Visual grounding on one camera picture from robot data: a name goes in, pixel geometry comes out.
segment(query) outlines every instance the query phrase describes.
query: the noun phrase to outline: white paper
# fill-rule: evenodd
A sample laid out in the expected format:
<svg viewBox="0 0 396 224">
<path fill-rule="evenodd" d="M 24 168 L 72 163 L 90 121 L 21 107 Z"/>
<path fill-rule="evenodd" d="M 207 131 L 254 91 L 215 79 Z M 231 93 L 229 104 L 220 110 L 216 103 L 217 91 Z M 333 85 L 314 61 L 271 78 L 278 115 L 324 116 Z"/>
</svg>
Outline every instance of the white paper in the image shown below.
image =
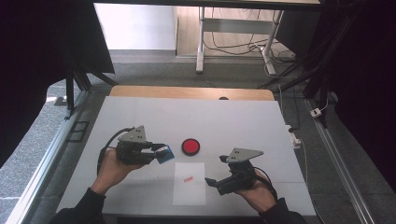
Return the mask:
<svg viewBox="0 0 396 224">
<path fill-rule="evenodd" d="M 206 205 L 205 164 L 176 162 L 173 205 Z"/>
</svg>

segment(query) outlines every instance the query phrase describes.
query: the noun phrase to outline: red button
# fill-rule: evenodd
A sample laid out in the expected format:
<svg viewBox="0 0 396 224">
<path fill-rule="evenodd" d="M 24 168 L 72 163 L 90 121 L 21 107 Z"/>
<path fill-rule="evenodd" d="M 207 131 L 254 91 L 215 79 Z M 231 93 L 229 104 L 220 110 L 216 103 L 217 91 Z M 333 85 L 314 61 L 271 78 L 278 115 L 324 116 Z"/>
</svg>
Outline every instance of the red button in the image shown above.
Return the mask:
<svg viewBox="0 0 396 224">
<path fill-rule="evenodd" d="M 194 156 L 198 153 L 200 145 L 197 140 L 189 138 L 184 140 L 183 144 L 181 145 L 181 149 L 186 155 Z"/>
</svg>

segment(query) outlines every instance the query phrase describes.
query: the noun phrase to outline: person's arm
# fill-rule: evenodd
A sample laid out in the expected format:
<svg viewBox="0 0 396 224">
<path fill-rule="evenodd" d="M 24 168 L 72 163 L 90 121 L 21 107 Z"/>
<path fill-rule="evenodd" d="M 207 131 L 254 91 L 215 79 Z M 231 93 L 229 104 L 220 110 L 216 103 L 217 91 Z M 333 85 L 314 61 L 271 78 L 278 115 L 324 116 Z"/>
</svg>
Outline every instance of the person's arm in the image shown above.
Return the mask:
<svg viewBox="0 0 396 224">
<path fill-rule="evenodd" d="M 256 174 L 268 178 L 256 171 Z M 275 200 L 270 190 L 260 181 L 256 181 L 251 189 L 238 190 L 247 203 L 256 210 L 267 224 L 306 224 L 304 218 L 289 211 L 284 198 Z"/>
<path fill-rule="evenodd" d="M 107 191 L 119 184 L 130 172 L 143 165 L 124 165 L 117 160 L 116 151 L 109 149 L 102 161 L 98 176 L 74 208 L 62 209 L 49 224 L 105 223 L 102 209 Z"/>
</svg>

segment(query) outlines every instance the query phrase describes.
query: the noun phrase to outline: gray floor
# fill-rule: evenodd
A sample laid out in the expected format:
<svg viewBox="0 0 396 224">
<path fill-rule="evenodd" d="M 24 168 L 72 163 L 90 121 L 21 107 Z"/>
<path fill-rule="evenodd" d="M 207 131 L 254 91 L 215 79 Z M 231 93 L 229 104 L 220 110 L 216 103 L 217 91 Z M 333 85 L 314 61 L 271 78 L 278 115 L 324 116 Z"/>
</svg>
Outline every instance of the gray floor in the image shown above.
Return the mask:
<svg viewBox="0 0 396 224">
<path fill-rule="evenodd" d="M 116 75 L 111 75 L 111 77 L 120 84 L 255 89 L 269 79 L 263 72 L 262 60 L 205 59 L 205 72 L 202 75 L 196 75 L 194 59 L 176 58 L 172 54 L 153 51 L 126 53 L 112 51 L 111 53 L 116 69 Z M 277 71 L 282 71 L 284 68 L 285 65 L 276 67 Z M 55 214 L 55 209 L 74 172 L 102 102 L 110 90 L 110 87 L 98 78 L 90 77 L 90 79 L 93 88 L 86 103 L 80 105 L 83 107 L 83 113 L 78 117 L 80 125 L 84 122 L 88 123 L 87 131 L 84 135 L 69 134 L 68 139 L 80 139 L 80 141 L 68 141 L 64 144 L 24 223 L 47 223 Z M 276 89 L 278 83 L 289 80 L 289 78 L 281 79 L 269 88 Z M 314 205 L 325 223 L 361 223 L 318 135 L 314 121 L 309 116 L 304 99 L 301 97 L 303 88 L 304 84 L 295 88 L 298 111 L 292 90 L 283 92 L 282 105 L 285 119 L 292 127 L 298 126 L 297 118 L 298 116 L 300 118 L 300 128 L 295 133 L 304 141 L 306 167 L 304 150 L 298 149 L 295 153 L 304 175 L 307 169 L 308 189 Z M 64 96 L 64 93 L 64 82 L 54 84 L 49 88 L 49 97 Z M 7 221 L 48 148 L 52 136 L 57 132 L 64 115 L 64 106 L 55 106 L 54 102 L 46 103 L 31 131 L 26 134 L 14 155 L 0 170 L 2 189 L 0 223 Z M 376 170 L 361 146 L 338 120 L 333 112 L 333 100 L 329 104 L 327 121 L 329 131 L 376 223 L 396 223 L 395 193 Z M 319 223 L 316 217 L 307 217 L 306 220 L 308 223 Z M 107 221 L 117 223 L 114 217 L 107 217 Z M 147 223 L 162 222 L 149 220 Z"/>
</svg>

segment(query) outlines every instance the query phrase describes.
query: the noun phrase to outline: small blue object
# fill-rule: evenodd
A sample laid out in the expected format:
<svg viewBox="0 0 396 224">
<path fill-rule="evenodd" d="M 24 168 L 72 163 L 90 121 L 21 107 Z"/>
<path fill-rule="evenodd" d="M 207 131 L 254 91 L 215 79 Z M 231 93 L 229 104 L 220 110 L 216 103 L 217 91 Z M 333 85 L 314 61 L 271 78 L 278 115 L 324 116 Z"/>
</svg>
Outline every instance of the small blue object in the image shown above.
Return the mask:
<svg viewBox="0 0 396 224">
<path fill-rule="evenodd" d="M 164 157 L 157 158 L 159 164 L 163 164 L 166 161 L 170 161 L 175 157 L 169 146 L 164 147 L 164 149 L 160 148 L 159 150 L 163 150 L 166 152 Z"/>
</svg>

